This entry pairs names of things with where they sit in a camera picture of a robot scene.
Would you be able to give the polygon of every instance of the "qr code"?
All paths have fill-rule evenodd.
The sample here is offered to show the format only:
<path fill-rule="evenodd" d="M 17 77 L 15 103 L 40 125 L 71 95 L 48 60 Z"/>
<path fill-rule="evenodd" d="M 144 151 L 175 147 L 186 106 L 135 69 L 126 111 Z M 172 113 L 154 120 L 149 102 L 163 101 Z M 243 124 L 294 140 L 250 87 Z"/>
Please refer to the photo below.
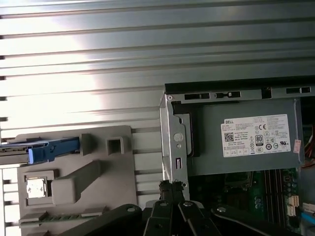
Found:
<path fill-rule="evenodd" d="M 234 133 L 225 133 L 224 139 L 226 142 L 234 142 Z"/>

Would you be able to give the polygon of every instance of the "screw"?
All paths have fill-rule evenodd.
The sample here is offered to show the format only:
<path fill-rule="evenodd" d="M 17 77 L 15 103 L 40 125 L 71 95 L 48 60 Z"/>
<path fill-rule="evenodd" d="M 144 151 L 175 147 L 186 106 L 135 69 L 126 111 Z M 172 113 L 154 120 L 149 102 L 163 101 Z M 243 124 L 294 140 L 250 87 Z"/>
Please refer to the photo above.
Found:
<path fill-rule="evenodd" d="M 224 207 L 218 207 L 217 211 L 218 212 L 226 212 L 226 209 Z"/>
<path fill-rule="evenodd" d="M 136 210 L 136 209 L 133 208 L 133 207 L 127 209 L 127 211 L 129 211 L 129 212 L 134 212 L 135 210 Z"/>
<path fill-rule="evenodd" d="M 191 202 L 184 202 L 184 206 L 186 206 L 186 207 L 191 207 L 191 206 L 192 206 L 192 203 L 191 203 Z"/>
<path fill-rule="evenodd" d="M 174 134 L 174 141 L 181 142 L 184 139 L 184 136 L 182 133 L 176 133 Z"/>

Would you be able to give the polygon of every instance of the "power supply label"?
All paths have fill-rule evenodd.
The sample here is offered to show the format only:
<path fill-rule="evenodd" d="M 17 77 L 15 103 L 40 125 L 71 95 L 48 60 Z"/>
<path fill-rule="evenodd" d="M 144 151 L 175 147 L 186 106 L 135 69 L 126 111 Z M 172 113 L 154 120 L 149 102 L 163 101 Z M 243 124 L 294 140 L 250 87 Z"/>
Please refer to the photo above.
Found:
<path fill-rule="evenodd" d="M 291 151 L 287 114 L 225 119 L 221 134 L 224 157 Z"/>

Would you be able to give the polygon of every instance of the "connector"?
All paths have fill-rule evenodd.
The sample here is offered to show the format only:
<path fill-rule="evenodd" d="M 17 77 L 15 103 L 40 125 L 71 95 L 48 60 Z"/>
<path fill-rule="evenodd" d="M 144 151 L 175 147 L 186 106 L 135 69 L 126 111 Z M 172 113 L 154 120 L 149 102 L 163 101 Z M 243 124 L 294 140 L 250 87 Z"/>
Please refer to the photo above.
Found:
<path fill-rule="evenodd" d="M 294 206 L 286 206 L 287 209 L 287 215 L 288 216 L 296 216 L 295 207 Z"/>
<path fill-rule="evenodd" d="M 293 207 L 300 206 L 299 196 L 291 196 L 289 197 L 289 204 Z"/>

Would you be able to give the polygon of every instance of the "green circuit board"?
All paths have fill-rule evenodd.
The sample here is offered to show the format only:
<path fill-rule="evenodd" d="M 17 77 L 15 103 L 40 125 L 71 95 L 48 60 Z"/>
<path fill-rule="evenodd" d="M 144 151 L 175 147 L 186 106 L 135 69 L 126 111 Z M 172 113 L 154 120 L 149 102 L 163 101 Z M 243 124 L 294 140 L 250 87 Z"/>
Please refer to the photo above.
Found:
<path fill-rule="evenodd" d="M 280 197 L 283 200 L 284 227 L 300 233 L 298 217 L 289 217 L 286 207 L 289 197 L 298 194 L 296 169 L 278 170 L 278 173 L 282 177 L 274 185 L 279 182 L 283 185 Z M 266 172 L 256 171 L 191 177 L 190 198 L 201 202 L 206 209 L 210 209 L 213 204 L 222 203 L 248 211 L 259 219 L 268 220 L 270 212 L 266 201 L 276 194 L 274 196 L 266 193 L 265 176 Z"/>

